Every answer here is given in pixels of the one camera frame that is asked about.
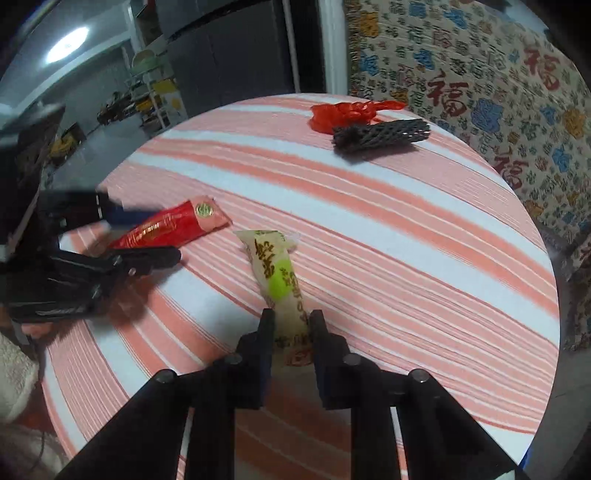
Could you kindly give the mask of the person's left hand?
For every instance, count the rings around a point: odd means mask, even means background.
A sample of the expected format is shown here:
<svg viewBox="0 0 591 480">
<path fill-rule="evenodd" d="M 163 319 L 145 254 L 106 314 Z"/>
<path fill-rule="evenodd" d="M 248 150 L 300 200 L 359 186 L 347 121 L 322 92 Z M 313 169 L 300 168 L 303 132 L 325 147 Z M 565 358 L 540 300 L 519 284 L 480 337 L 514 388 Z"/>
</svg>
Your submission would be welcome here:
<svg viewBox="0 0 591 480">
<path fill-rule="evenodd" d="M 52 329 L 52 323 L 31 323 L 31 324 L 19 324 L 14 322 L 7 310 L 4 307 L 0 308 L 1 327 L 5 329 L 12 329 L 19 335 L 30 337 L 32 339 L 40 339 L 48 335 Z"/>
</svg>

